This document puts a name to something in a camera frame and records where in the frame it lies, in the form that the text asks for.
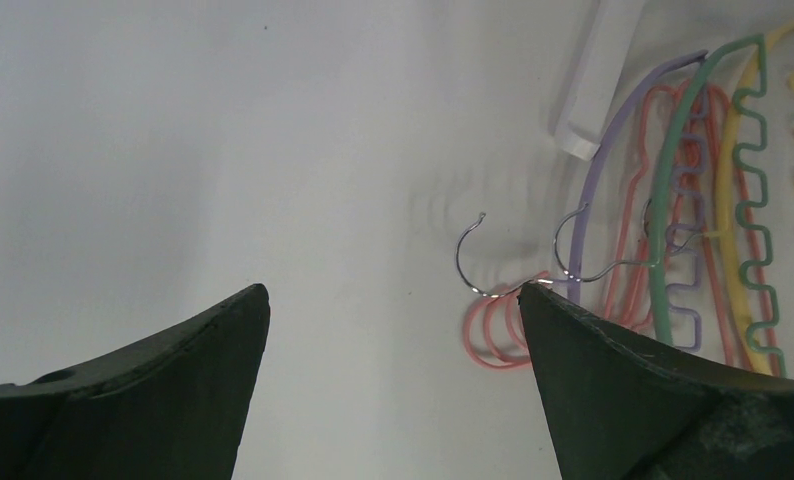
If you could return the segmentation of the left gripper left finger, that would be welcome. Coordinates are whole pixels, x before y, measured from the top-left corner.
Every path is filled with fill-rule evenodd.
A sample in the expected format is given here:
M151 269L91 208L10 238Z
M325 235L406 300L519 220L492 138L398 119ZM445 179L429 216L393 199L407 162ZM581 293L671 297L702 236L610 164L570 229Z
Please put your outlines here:
M270 325L251 285L25 384L0 384L0 479L228 479Z

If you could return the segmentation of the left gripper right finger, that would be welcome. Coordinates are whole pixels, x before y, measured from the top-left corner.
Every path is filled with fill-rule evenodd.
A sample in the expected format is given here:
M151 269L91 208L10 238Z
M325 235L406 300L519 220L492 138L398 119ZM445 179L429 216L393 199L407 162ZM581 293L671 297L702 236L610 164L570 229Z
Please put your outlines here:
M565 479L794 479L794 380L713 362L526 284L519 306Z

